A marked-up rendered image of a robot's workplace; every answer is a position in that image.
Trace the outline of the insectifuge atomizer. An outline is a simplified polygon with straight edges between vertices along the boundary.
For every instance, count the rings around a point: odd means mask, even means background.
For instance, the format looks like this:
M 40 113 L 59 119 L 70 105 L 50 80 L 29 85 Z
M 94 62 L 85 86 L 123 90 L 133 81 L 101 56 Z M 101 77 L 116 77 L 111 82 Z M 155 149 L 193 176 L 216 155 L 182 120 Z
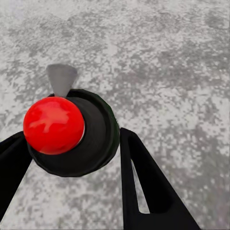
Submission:
M 120 128 L 111 106 L 98 94 L 71 89 L 75 67 L 55 63 L 46 71 L 54 93 L 34 103 L 23 121 L 36 164 L 60 177 L 81 177 L 113 162 Z

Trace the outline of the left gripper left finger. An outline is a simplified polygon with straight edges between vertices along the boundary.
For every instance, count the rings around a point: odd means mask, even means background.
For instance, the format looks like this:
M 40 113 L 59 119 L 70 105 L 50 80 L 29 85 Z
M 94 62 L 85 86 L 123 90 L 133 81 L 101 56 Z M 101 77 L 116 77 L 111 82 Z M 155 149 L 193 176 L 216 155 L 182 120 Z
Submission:
M 23 131 L 0 143 L 0 222 L 32 159 Z

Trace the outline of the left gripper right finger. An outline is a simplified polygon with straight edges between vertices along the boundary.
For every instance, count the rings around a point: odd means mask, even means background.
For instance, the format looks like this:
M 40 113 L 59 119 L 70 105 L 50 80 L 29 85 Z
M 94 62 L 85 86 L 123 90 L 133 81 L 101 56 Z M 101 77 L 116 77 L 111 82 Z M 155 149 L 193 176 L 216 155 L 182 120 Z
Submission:
M 120 128 L 124 230 L 201 230 L 138 135 Z M 150 214 L 139 211 L 133 160 Z

